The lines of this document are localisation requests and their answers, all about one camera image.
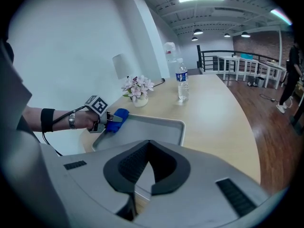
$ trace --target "metal railing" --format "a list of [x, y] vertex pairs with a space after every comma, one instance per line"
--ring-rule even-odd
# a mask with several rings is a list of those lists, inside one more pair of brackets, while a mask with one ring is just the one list
[[[234, 50], [201, 51], [199, 45], [197, 45], [197, 50], [198, 50], [198, 56], [199, 56], [199, 60], [197, 61], [197, 67], [202, 68], [204, 70], [204, 72], [206, 70], [218, 71], [218, 68], [220, 71], [224, 70], [224, 60], [223, 59], [218, 60], [218, 55], [209, 55], [210, 53], [213, 53], [213, 54], [214, 53], [227, 53], [227, 54], [230, 53], [230, 55], [237, 55], [237, 56], [240, 56], [240, 54], [248, 54], [248, 55], [253, 55], [253, 58], [259, 62], [265, 62], [266, 60], [279, 61], [276, 58], [264, 56], [264, 55], [257, 54], [257, 53], [245, 52], [245, 51], [234, 51]], [[245, 67], [245, 62], [240, 62], [240, 63], [244, 63], [244, 65], [240, 64], [240, 67], [241, 66]], [[259, 72], [259, 69], [260, 69], [260, 64], [258, 63], [257, 64], [257, 73]]]

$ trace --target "white vase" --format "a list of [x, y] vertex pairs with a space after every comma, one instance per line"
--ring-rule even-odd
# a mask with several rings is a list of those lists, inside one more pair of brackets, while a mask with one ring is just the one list
[[136, 100], [133, 101], [133, 104], [134, 104], [135, 107], [142, 107], [142, 106], [147, 105], [148, 100], [149, 100], [149, 98], [148, 98], [147, 95], [146, 96], [141, 95], [141, 97], [136, 98]]

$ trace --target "lamp shade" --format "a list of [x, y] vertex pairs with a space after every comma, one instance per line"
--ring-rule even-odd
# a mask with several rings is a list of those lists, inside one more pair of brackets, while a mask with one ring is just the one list
[[118, 79], [131, 75], [133, 70], [125, 54], [118, 54], [112, 58]]
[[203, 31], [201, 31], [199, 28], [197, 28], [195, 31], [194, 31], [194, 35], [200, 35], [200, 34], [202, 34], [203, 33]]
[[244, 32], [242, 33], [241, 37], [250, 37], [250, 35], [249, 35], [247, 32], [244, 31]]

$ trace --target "black pants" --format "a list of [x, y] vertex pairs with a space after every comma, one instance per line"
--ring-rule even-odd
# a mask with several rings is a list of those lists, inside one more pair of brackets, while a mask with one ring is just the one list
[[292, 95], [296, 83], [299, 81], [299, 75], [297, 72], [290, 72], [287, 78], [287, 84], [285, 86], [285, 90], [281, 96], [280, 105], [283, 105], [283, 103], [288, 100], [288, 98]]

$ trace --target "black vent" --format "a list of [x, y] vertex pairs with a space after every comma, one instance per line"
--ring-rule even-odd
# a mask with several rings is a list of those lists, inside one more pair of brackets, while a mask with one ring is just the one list
[[256, 205], [229, 178], [217, 181], [216, 184], [240, 217], [256, 208]]
[[77, 161], [77, 162], [65, 164], [64, 167], [67, 170], [70, 170], [70, 169], [74, 169], [74, 168], [77, 168], [77, 167], [80, 167], [80, 166], [83, 166], [83, 165], [86, 165], [85, 161]]

